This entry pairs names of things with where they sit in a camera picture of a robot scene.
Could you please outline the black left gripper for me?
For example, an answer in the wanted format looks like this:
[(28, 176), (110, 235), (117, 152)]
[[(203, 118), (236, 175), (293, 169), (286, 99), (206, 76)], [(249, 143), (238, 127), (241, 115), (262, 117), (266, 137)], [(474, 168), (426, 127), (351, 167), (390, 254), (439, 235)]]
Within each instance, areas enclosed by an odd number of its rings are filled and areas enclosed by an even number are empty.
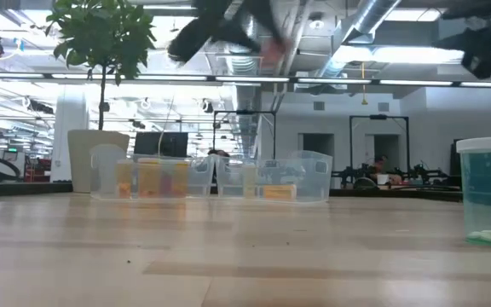
[(252, 40), (240, 23), (246, 16), (256, 19), (271, 34), (278, 45), (286, 45), (276, 25), (270, 0), (244, 0), (234, 13), (232, 20), (224, 19), (233, 0), (192, 0), (198, 17), (192, 20), (170, 42), (167, 53), (171, 60), (179, 63), (189, 62), (198, 51), (211, 40), (226, 42), (244, 47), (250, 53), (261, 52), (259, 43)]

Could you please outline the small white ball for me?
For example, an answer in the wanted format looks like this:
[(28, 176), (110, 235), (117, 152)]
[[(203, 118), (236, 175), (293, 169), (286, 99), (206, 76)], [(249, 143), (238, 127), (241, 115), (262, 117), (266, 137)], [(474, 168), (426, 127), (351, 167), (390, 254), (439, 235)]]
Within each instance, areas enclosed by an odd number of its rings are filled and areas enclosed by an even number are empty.
[(491, 137), (456, 142), (467, 241), (491, 246)]

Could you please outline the clear plastic bin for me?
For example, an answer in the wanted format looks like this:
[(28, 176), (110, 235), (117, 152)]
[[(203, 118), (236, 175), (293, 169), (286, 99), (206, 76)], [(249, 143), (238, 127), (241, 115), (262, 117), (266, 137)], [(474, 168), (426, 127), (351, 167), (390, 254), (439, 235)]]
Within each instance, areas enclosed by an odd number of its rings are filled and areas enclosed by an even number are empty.
[[(257, 167), (257, 192), (253, 199), (243, 197), (242, 167)], [(328, 201), (331, 190), (332, 157), (311, 151), (297, 151), (285, 159), (235, 159), (216, 157), (217, 194), (221, 198), (315, 203)], [(295, 201), (268, 200), (263, 197), (264, 185), (294, 184)]]
[[(133, 161), (131, 198), (120, 199), (116, 189), (118, 160)], [(158, 157), (134, 154), (127, 156), (112, 144), (90, 150), (90, 195), (98, 200), (180, 200), (206, 198), (210, 195), (215, 156), (200, 158)], [(160, 172), (173, 173), (173, 195), (165, 198), (159, 192)]]

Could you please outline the long light strip bar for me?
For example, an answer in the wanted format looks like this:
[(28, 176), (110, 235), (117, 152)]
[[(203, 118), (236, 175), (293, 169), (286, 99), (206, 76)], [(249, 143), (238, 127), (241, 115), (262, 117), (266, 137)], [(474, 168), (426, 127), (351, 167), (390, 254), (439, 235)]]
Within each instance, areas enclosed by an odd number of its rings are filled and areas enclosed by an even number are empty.
[[(55, 72), (0, 72), (0, 79), (8, 80), (50, 80), (94, 82), (116, 80), (114, 75), (103, 77), (101, 74), (88, 73), (55, 73)], [(366, 78), (303, 78), (303, 77), (263, 77), (241, 75), (170, 75), (142, 74), (132, 82), (143, 83), (235, 83), (235, 84), (312, 84), (312, 85), (366, 85), (366, 86), (416, 86), (416, 87), (450, 87), (450, 88), (484, 88), (491, 89), (491, 82), (482, 81), (446, 81), (446, 80), (406, 80), (406, 79), (366, 79)]]

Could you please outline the green potted plant white pot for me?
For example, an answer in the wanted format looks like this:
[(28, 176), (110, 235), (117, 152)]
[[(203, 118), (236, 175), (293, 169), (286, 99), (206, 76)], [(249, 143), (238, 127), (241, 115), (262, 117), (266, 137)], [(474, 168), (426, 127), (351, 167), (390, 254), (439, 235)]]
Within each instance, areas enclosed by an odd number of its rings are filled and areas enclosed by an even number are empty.
[(67, 133), (72, 189), (87, 194), (91, 184), (90, 150), (109, 140), (128, 144), (129, 137), (103, 130), (105, 91), (110, 80), (120, 85), (124, 79), (137, 78), (139, 66), (147, 66), (148, 52), (156, 42), (153, 17), (142, 5), (128, 0), (55, 0), (46, 21), (46, 33), (59, 27), (60, 42), (53, 50), (54, 58), (63, 59), (67, 67), (87, 67), (89, 81), (94, 79), (95, 69), (101, 69), (98, 131), (84, 128)]

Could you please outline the black monitor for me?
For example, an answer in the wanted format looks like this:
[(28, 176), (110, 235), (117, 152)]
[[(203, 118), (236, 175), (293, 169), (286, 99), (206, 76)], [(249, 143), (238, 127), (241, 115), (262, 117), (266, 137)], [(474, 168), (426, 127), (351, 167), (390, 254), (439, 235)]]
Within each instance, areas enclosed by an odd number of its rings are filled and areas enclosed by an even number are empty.
[(185, 158), (188, 134), (184, 132), (138, 132), (134, 154)]

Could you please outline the black workbench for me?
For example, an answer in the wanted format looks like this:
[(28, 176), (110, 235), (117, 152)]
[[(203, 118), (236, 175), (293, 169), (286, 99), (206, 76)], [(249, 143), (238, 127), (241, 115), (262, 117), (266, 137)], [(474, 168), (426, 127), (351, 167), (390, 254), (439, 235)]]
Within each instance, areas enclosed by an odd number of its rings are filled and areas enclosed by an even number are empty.
[(384, 186), (379, 189), (332, 189), (330, 197), (359, 197), (359, 198), (404, 198), (420, 200), (437, 200), (449, 202), (461, 202), (463, 196), (458, 188), (450, 187), (420, 187), (420, 186), (402, 186), (392, 187)]

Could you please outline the silver ventilation duct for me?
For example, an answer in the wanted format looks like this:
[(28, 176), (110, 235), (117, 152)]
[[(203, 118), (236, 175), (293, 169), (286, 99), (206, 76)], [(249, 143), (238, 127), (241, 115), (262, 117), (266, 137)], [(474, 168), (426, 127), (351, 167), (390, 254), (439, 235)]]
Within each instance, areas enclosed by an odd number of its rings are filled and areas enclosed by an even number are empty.
[(321, 66), (318, 78), (336, 78), (347, 65), (345, 49), (348, 43), (370, 44), (375, 32), (401, 0), (360, 0), (357, 10), (340, 20), (332, 35), (332, 55)]

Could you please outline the black metal frame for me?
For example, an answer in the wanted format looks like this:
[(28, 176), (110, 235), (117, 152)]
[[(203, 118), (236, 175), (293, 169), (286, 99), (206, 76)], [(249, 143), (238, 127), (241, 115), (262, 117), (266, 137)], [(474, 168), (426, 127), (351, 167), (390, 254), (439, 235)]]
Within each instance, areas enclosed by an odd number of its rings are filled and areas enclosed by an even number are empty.
[(350, 115), (349, 116), (349, 166), (353, 167), (354, 164), (354, 119), (369, 119), (369, 120), (388, 120), (388, 119), (402, 119), (405, 122), (405, 137), (406, 137), (406, 166), (407, 171), (411, 170), (411, 156), (410, 156), (410, 132), (409, 132), (409, 117), (408, 116), (390, 116), (382, 113), (371, 115)]

